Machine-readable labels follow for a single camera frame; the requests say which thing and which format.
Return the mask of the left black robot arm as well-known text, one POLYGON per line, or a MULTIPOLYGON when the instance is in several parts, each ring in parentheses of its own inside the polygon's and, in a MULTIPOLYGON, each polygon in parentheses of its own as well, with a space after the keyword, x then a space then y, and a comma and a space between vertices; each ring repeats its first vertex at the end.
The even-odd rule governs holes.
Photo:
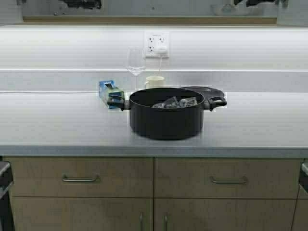
POLYGON ((69 8, 83 8, 83 9, 101 9, 102 3, 100 0, 63 0, 69 8))

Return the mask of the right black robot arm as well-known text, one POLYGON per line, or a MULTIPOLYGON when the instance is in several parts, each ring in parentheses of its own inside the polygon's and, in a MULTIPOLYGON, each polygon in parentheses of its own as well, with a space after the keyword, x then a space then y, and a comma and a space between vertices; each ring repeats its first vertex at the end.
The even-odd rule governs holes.
POLYGON ((276 5, 281 4, 282 7, 286 8, 288 6, 289 0, 247 0, 245 4, 246 7, 251 7, 265 2, 274 3, 276 5))

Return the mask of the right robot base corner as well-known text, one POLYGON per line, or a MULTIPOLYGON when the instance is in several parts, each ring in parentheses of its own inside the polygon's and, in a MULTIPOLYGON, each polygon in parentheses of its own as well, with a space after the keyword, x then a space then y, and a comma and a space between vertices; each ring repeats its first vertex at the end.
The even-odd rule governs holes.
POLYGON ((304 189, 305 192, 308 192, 308 163, 303 162, 300 168, 299 184, 304 189))

